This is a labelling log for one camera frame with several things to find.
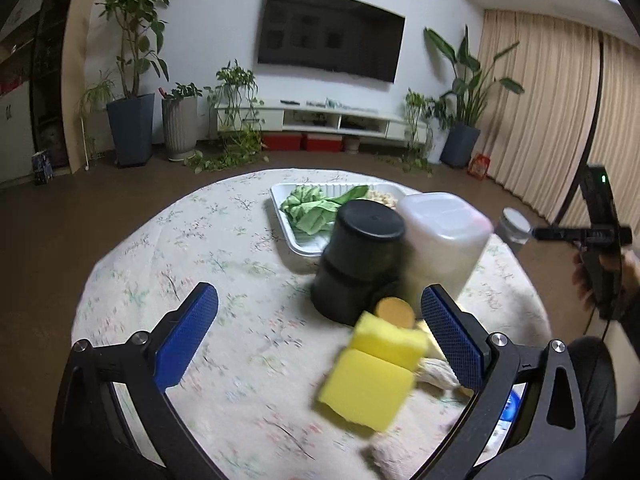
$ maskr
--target person's leg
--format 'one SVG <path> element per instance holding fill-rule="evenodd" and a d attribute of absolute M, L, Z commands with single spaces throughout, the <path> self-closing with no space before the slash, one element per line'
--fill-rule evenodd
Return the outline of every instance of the person's leg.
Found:
<path fill-rule="evenodd" d="M 613 443 L 616 429 L 616 380 L 609 350 L 597 337 L 576 339 L 568 346 L 578 381 L 587 431 L 587 471 Z"/>

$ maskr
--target floral tablecloth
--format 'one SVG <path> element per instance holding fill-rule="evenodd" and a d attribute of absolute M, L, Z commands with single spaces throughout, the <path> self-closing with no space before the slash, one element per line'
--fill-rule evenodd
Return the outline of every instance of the floral tablecloth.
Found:
<path fill-rule="evenodd" d="M 150 331 L 198 282 L 209 282 L 220 297 L 218 316 L 167 395 L 219 468 L 230 479 L 377 479 L 370 433 L 314 402 L 351 328 L 325 319 L 309 299 L 318 262 L 287 247 L 269 195 L 280 182 L 381 181 L 345 171 L 260 171 L 178 200 L 95 266 L 72 340 L 123 343 L 137 330 Z M 489 332 L 516 343 L 550 338 L 540 298 L 495 235 L 458 303 Z M 116 389 L 142 453 L 159 462 L 126 388 Z M 462 406 L 425 387 L 404 410 L 431 435 L 431 450 Z"/>

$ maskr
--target tray of food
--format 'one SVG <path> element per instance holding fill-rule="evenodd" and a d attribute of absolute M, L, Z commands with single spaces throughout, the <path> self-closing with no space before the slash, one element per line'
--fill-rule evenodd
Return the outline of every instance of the tray of food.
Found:
<path fill-rule="evenodd" d="M 329 243 L 338 208 L 349 200 L 367 199 L 392 209 L 410 190 L 390 182 L 276 184 L 271 199 L 289 248 L 316 257 Z"/>

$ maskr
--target screw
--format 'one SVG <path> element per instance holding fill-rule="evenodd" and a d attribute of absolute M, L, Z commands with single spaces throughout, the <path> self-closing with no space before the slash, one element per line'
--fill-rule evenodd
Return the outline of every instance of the screw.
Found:
<path fill-rule="evenodd" d="M 509 338 L 500 332 L 491 334 L 491 342 L 496 346 L 505 346 L 509 342 Z"/>
<path fill-rule="evenodd" d="M 87 339 L 80 339 L 74 343 L 74 352 L 84 352 L 88 346 Z"/>
<path fill-rule="evenodd" d="M 561 354 L 566 349 L 566 346 L 564 346 L 564 343 L 562 341 L 560 341 L 559 339 L 554 339 L 551 342 L 551 348 L 553 348 L 556 352 Z"/>
<path fill-rule="evenodd" d="M 136 332 L 134 335 L 131 336 L 131 342 L 134 345 L 143 345 L 147 341 L 149 341 L 149 332 L 145 332 L 144 330 L 141 330 L 140 332 Z"/>

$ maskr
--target blue gripper pad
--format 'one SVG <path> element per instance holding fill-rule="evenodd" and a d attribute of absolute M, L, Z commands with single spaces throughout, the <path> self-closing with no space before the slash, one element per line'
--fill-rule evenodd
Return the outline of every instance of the blue gripper pad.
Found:
<path fill-rule="evenodd" d="M 462 311 L 439 285 L 424 289 L 420 308 L 460 384 L 474 392 L 480 391 L 484 376 L 482 354 L 457 317 Z"/>
<path fill-rule="evenodd" d="M 173 321 L 177 322 L 176 325 L 156 352 L 154 381 L 161 391 L 180 382 L 207 330 L 216 319 L 216 289 L 209 283 L 199 283 L 176 312 L 181 316 Z"/>

